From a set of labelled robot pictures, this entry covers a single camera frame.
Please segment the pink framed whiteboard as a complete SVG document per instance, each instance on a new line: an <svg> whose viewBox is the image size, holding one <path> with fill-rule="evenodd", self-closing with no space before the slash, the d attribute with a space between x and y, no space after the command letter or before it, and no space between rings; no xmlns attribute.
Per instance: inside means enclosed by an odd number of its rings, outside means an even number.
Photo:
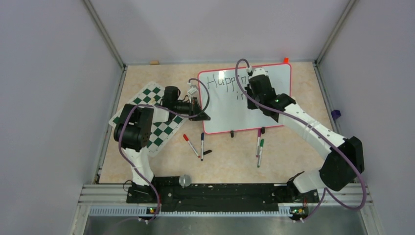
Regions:
<svg viewBox="0 0 415 235"><path fill-rule="evenodd" d="M198 74L200 105L210 120L203 122L204 132L218 134L230 131L278 127L279 123L263 115L259 110L250 110L247 98L238 84L248 83L246 67L206 70Z"/></svg>

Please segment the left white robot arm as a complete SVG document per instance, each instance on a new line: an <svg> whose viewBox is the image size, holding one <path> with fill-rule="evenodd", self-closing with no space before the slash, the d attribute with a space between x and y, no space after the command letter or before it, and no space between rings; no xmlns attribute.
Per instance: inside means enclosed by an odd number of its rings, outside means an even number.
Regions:
<svg viewBox="0 0 415 235"><path fill-rule="evenodd" d="M197 98L186 96L179 99L178 87L167 86L163 95L156 95L160 105L134 103L124 105L114 129L114 140L118 142L122 157L131 165L133 172L132 189L144 202L152 202L157 189L152 184L154 173L148 162L148 144L156 145L158 139L151 140L151 127L155 123L173 123L175 118L192 121L210 120Z"/></svg>

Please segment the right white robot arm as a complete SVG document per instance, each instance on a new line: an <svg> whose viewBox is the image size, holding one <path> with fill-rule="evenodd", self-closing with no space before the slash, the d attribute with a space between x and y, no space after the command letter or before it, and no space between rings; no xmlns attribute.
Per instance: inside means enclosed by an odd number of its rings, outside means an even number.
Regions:
<svg viewBox="0 0 415 235"><path fill-rule="evenodd" d="M307 192L328 188L340 191L364 172L363 144L357 137L337 134L308 115L287 94L276 94L266 75L254 75L245 87L249 109L282 124L309 143L323 158L320 168L298 173L288 181L287 196L301 201Z"/></svg>

